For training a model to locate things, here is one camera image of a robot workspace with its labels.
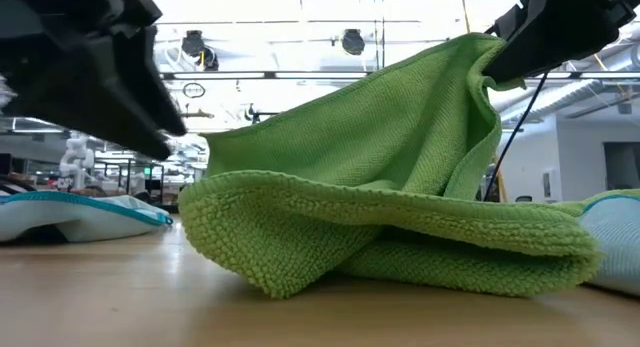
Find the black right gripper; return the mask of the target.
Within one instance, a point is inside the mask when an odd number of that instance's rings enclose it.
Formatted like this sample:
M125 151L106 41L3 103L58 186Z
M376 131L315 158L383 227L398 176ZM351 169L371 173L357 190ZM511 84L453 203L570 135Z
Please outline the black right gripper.
M640 0L520 0L492 31L506 44L483 74L497 83L585 58L619 37Z

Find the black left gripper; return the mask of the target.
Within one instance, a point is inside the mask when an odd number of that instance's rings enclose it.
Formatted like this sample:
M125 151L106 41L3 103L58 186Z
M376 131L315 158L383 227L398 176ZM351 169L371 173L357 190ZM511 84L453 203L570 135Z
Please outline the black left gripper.
M153 0L0 0L7 116L34 117L154 159L186 133L154 61Z

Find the light blue microfiber towel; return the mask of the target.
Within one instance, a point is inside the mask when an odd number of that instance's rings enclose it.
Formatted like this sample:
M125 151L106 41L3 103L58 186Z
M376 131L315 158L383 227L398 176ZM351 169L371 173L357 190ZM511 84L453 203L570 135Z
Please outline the light blue microfiber towel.
M0 196L0 242L53 226L69 242L119 239L173 223L170 214L130 195L87 197L61 191Z
M604 258L591 285L640 297L640 197L611 195L591 202L580 224Z

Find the white robot figure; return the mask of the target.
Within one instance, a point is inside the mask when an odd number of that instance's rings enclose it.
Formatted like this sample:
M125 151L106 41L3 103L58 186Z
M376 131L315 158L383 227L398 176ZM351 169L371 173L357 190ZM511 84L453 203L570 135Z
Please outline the white robot figure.
M59 163L59 190L83 189L86 180L91 179L87 170L94 167L95 156L87 147L88 140L88 135L77 131L72 131L66 140L66 150Z

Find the overhead LED light bar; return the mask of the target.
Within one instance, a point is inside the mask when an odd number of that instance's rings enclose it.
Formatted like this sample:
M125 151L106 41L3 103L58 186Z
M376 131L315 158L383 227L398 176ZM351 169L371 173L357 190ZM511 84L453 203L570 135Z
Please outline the overhead LED light bar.
M294 72L294 71L266 71L266 72L163 72L163 81L174 80L259 80L259 79L294 79L294 80L357 80L375 75L375 72ZM602 71L602 72L550 72L551 80L631 80L640 79L640 71Z

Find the dark wall window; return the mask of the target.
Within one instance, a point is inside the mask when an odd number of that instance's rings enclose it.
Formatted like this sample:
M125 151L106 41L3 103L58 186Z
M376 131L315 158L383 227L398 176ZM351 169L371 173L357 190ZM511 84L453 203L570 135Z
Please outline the dark wall window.
M640 188L640 142L605 142L608 190Z

